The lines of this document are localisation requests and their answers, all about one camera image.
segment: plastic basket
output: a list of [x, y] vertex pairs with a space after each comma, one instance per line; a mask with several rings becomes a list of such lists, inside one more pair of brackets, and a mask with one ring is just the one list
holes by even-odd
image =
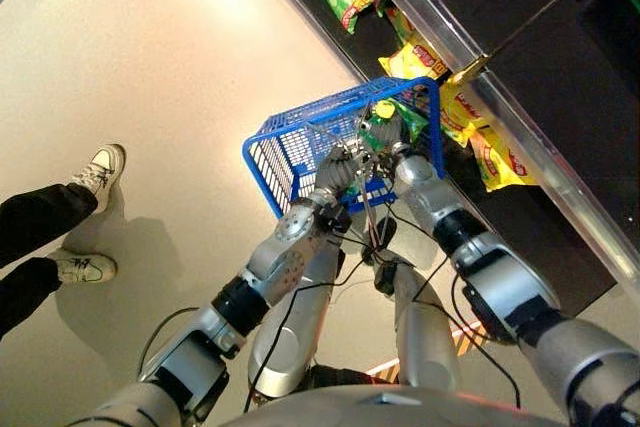
[[[430, 155], [438, 174], [444, 176], [438, 85], [427, 77], [381, 77], [272, 115], [244, 142], [244, 160], [277, 217], [282, 217], [295, 199], [312, 192], [317, 166], [338, 139], [348, 142], [354, 138], [363, 109], [390, 97], [436, 119], [429, 122]], [[370, 180], [366, 190], [371, 205], [395, 198], [383, 179]], [[341, 200], [351, 213], [363, 208], [361, 195]]]

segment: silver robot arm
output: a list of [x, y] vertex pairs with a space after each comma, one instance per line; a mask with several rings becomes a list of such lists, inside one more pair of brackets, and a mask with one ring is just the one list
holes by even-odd
[[396, 193], [450, 256], [490, 335], [520, 347], [572, 424], [640, 425], [638, 352], [596, 325], [563, 315], [548, 283], [465, 209], [424, 157], [394, 147]]
[[332, 233], [348, 229], [350, 219], [334, 192], [318, 187], [292, 205], [238, 275], [151, 358], [137, 383], [70, 425], [177, 427], [204, 421], [229, 380], [222, 358], [236, 356], [328, 240], [340, 243]]

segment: white sneaker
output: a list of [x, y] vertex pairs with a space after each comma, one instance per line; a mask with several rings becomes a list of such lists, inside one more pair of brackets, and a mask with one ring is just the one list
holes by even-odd
[[47, 258], [58, 264], [58, 279], [63, 284], [106, 282], [116, 275], [116, 263], [100, 254], [82, 255], [58, 249]]
[[109, 205], [109, 193], [114, 182], [120, 177], [124, 169], [125, 152], [117, 144], [108, 144], [91, 159], [80, 173], [71, 177], [71, 182], [81, 185], [91, 191], [98, 200], [94, 213], [104, 212]]

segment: person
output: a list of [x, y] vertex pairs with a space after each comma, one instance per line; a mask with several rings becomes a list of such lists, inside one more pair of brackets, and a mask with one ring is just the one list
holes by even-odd
[[[0, 268], [66, 234], [92, 213], [103, 212], [124, 164], [121, 146], [104, 145], [69, 184], [51, 185], [2, 203]], [[23, 262], [0, 280], [0, 340], [62, 284], [106, 282], [115, 274], [112, 259], [65, 249]]]

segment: black wire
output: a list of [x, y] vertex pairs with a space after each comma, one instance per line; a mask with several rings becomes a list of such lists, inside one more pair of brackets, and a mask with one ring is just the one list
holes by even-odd
[[458, 301], [456, 300], [456, 283], [458, 282], [459, 278], [460, 278], [460, 274], [456, 274], [456, 276], [453, 278], [453, 282], [451, 282], [451, 304], [453, 305], [454, 312], [460, 319], [460, 322], [462, 322], [467, 329], [473, 332], [474, 335], [477, 335], [483, 340], [490, 340], [490, 341], [495, 340], [493, 337], [483, 335], [480, 332], [478, 332], [476, 329], [472, 328], [471, 325], [469, 325], [469, 322], [467, 322], [466, 319], [462, 316], [462, 313], [458, 308]]
[[197, 307], [185, 307], [184, 309], [176, 310], [172, 314], [167, 315], [164, 318], [164, 320], [162, 322], [160, 322], [160, 324], [158, 324], [156, 329], [151, 334], [151, 337], [149, 337], [149, 340], [147, 340], [147, 343], [144, 344], [144, 347], [142, 348], [142, 353], [140, 354], [140, 359], [138, 359], [138, 371], [137, 371], [136, 377], [140, 377], [140, 374], [142, 373], [142, 367], [144, 367], [144, 360], [147, 357], [147, 353], [149, 352], [149, 348], [151, 347], [151, 344], [153, 344], [153, 341], [156, 340], [156, 337], [158, 336], [158, 334], [160, 333], [162, 328], [165, 325], [167, 325], [169, 323], [169, 321], [171, 321], [174, 317], [177, 317], [178, 315], [181, 315], [181, 314], [184, 314], [184, 313], [187, 313], [187, 312], [193, 312], [194, 310], [198, 310], [198, 308]]
[[260, 365], [260, 368], [258, 369], [258, 372], [256, 373], [256, 376], [253, 378], [253, 382], [251, 382], [251, 387], [249, 387], [249, 393], [247, 394], [247, 399], [246, 399], [246, 401], [244, 403], [244, 409], [242, 410], [243, 413], [249, 412], [249, 407], [251, 405], [251, 398], [253, 397], [253, 394], [254, 394], [254, 392], [256, 390], [256, 385], [258, 385], [258, 380], [260, 379], [260, 375], [262, 375], [262, 371], [267, 366], [267, 363], [269, 362], [269, 359], [271, 358], [271, 355], [276, 350], [276, 345], [278, 343], [278, 339], [280, 338], [280, 333], [282, 332], [282, 329], [284, 328], [284, 324], [286, 324], [287, 319], [289, 318], [289, 315], [291, 314], [291, 311], [293, 310], [293, 304], [296, 301], [296, 297], [298, 296], [298, 293], [302, 292], [304, 290], [315, 289], [317, 287], [340, 287], [340, 286], [346, 284], [347, 282], [349, 282], [349, 279], [351, 279], [351, 277], [353, 276], [355, 271], [358, 269], [358, 267], [360, 267], [363, 264], [363, 262], [364, 262], [364, 259], [362, 259], [360, 262], [358, 262], [356, 264], [356, 266], [353, 269], [351, 269], [351, 272], [349, 272], [349, 275], [347, 275], [347, 277], [341, 282], [338, 282], [338, 283], [320, 282], [318, 284], [307, 285], [306, 287], [299, 287], [293, 292], [293, 297], [291, 297], [291, 302], [289, 302], [289, 307], [287, 308], [287, 312], [284, 314], [284, 317], [282, 318], [282, 321], [280, 322], [280, 325], [278, 326], [278, 330], [276, 331], [276, 336], [274, 337], [273, 342], [271, 343], [271, 347], [269, 348], [269, 351], [267, 352], [267, 355], [265, 356], [264, 360], [262, 361], [262, 364]]
[[429, 282], [431, 282], [431, 279], [433, 279], [435, 277], [435, 275], [438, 273], [438, 271], [444, 267], [444, 264], [447, 263], [447, 260], [449, 260], [449, 256], [446, 256], [444, 258], [444, 260], [442, 262], [440, 262], [440, 265], [438, 265], [433, 272], [431, 272], [431, 275], [429, 277], [427, 277], [427, 280], [424, 281], [424, 284], [422, 284], [422, 286], [418, 289], [418, 291], [416, 292], [416, 295], [413, 296], [413, 298], [411, 299], [411, 302], [415, 302], [416, 299], [418, 297], [420, 297], [420, 294], [422, 293], [422, 291], [425, 289], [425, 287], [429, 284]]
[[409, 222], [407, 219], [403, 219], [402, 217], [400, 217], [398, 214], [396, 214], [393, 209], [391, 208], [391, 204], [389, 202], [385, 202], [384, 203], [388, 208], [389, 208], [389, 212], [391, 212], [391, 215], [393, 215], [397, 220], [399, 220], [400, 222], [404, 222], [407, 225], [410, 225], [411, 227], [413, 227], [414, 229], [419, 230], [420, 232], [422, 232], [424, 235], [426, 235], [427, 237], [429, 237], [431, 240], [433, 240], [434, 242], [436, 241], [436, 239], [433, 238], [433, 236], [427, 232], [426, 230], [424, 230], [423, 228], [421, 228], [419, 225], [414, 224], [413, 222]]
[[367, 244], [365, 244], [364, 242], [360, 242], [359, 240], [356, 240], [356, 239], [350, 239], [349, 237], [343, 237], [343, 236], [338, 235], [338, 234], [332, 234], [332, 236], [333, 236], [333, 237], [336, 237], [336, 238], [338, 238], [338, 239], [342, 239], [342, 240], [347, 240], [347, 241], [349, 241], [349, 242], [353, 242], [354, 244], [360, 244], [360, 245], [364, 246], [365, 248], [369, 249], [369, 250], [371, 251], [371, 253], [373, 254], [373, 256], [374, 256], [376, 259], [378, 259], [378, 262], [384, 262], [384, 259], [383, 259], [382, 257], [380, 257], [380, 256], [377, 254], [376, 249], [374, 249], [374, 248], [373, 248], [373, 247], [371, 247], [370, 245], [367, 245]]
[[480, 344], [478, 344], [476, 342], [476, 340], [474, 339], [475, 336], [474, 335], [469, 335], [469, 333], [467, 333], [467, 331], [465, 331], [462, 328], [462, 325], [460, 325], [460, 323], [456, 319], [454, 319], [453, 316], [449, 312], [444, 310], [444, 307], [442, 307], [441, 305], [434, 304], [432, 302], [424, 302], [424, 301], [421, 301], [421, 300], [417, 300], [416, 302], [418, 302], [420, 304], [424, 304], [424, 305], [430, 305], [431, 307], [435, 307], [440, 312], [442, 312], [444, 315], [446, 315], [449, 318], [449, 320], [451, 322], [453, 322], [458, 329], [460, 329], [460, 331], [462, 332], [462, 335], [464, 335], [467, 339], [469, 339], [469, 342], [471, 342], [475, 346], [475, 348], [478, 349], [480, 351], [480, 353], [482, 355], [484, 355], [485, 358], [489, 362], [491, 362], [491, 364], [493, 364], [493, 366], [496, 369], [498, 369], [502, 373], [502, 375], [504, 375], [507, 378], [507, 380], [511, 383], [511, 385], [513, 387], [513, 392], [515, 394], [516, 407], [518, 409], [522, 408], [522, 403], [521, 403], [521, 399], [520, 399], [520, 387], [518, 387], [518, 383], [514, 380], [514, 378], [511, 376], [511, 374], [509, 374], [507, 369], [502, 367], [502, 365], [500, 365], [497, 360], [495, 360], [486, 350], [484, 350], [482, 348], [482, 346]]

